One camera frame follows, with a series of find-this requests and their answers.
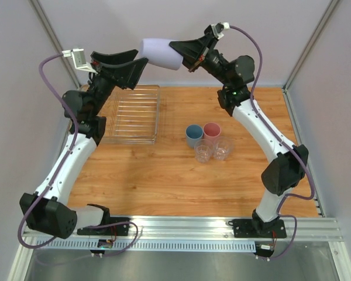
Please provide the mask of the purple plastic cup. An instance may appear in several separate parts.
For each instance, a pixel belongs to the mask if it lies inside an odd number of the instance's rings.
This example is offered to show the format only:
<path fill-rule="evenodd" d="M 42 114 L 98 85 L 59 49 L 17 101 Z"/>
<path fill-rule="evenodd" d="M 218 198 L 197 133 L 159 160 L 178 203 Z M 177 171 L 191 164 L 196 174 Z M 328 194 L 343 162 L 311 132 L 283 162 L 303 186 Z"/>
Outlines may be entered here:
<path fill-rule="evenodd" d="M 139 47 L 139 58 L 147 58 L 149 64 L 169 70 L 178 70 L 183 62 L 183 57 L 177 53 L 170 43 L 171 39 L 145 38 Z"/>

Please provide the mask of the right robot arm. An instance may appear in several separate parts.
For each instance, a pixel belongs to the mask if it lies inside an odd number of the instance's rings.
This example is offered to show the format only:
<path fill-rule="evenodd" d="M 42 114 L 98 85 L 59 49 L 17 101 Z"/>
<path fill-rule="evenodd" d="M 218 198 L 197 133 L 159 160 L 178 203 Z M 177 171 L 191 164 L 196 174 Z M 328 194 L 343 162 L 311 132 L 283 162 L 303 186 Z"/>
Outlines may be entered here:
<path fill-rule="evenodd" d="M 216 48 L 227 23 L 208 26 L 201 38 L 172 41 L 169 46 L 182 58 L 190 72 L 203 68 L 222 83 L 218 101 L 230 116 L 241 123 L 266 155 L 269 165 L 261 174 L 265 191 L 252 214 L 252 230 L 266 237 L 279 222 L 279 210 L 287 195 L 305 176 L 308 149 L 287 139 L 266 117 L 253 97 L 261 70 L 248 55 L 227 61 Z"/>

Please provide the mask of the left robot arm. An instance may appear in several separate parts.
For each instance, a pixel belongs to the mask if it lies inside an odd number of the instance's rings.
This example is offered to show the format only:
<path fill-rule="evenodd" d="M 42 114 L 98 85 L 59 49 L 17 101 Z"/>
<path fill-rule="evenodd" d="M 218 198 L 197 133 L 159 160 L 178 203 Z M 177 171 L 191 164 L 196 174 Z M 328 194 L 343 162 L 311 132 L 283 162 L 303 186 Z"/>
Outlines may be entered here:
<path fill-rule="evenodd" d="M 134 89 L 148 63 L 147 58 L 137 58 L 137 54 L 136 49 L 115 54 L 92 52 L 91 61 L 87 62 L 83 49 L 72 49 L 63 50 L 40 63 L 39 73 L 51 91 L 55 89 L 47 80 L 43 67 L 59 57 L 71 58 L 75 69 L 87 71 L 90 80 L 86 91 L 68 90 L 63 95 L 54 93 L 72 126 L 65 147 L 50 173 L 34 193 L 25 193 L 20 199 L 23 218 L 19 235 L 22 235 L 24 226 L 62 239 L 68 238 L 77 229 L 91 227 L 99 235 L 110 230 L 108 208 L 89 204 L 72 209 L 67 207 L 67 203 L 82 167 L 105 134 L 106 117 L 99 114 L 102 107 L 114 88 Z"/>

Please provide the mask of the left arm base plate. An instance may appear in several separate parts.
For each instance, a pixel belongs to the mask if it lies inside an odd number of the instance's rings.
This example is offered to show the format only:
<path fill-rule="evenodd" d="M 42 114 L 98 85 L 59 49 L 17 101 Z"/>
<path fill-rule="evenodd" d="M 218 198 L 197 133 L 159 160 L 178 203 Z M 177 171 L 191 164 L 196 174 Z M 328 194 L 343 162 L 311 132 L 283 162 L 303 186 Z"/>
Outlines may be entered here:
<path fill-rule="evenodd" d="M 102 220 L 100 225 L 108 225 L 118 222 L 128 222 L 129 217 L 106 217 Z M 78 235 L 92 235 L 92 236 L 128 236 L 129 224 L 109 226 L 106 228 L 92 229 L 92 228 L 82 228 L 77 230 Z"/>

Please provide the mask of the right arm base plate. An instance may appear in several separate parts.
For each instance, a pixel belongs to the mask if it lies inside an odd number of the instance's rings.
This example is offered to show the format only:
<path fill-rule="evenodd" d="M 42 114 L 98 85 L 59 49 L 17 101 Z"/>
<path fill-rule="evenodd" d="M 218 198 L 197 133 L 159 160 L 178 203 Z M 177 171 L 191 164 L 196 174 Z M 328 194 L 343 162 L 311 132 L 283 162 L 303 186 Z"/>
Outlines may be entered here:
<path fill-rule="evenodd" d="M 286 238 L 284 221 L 259 222 L 254 219 L 241 218 L 228 222 L 235 238 Z"/>

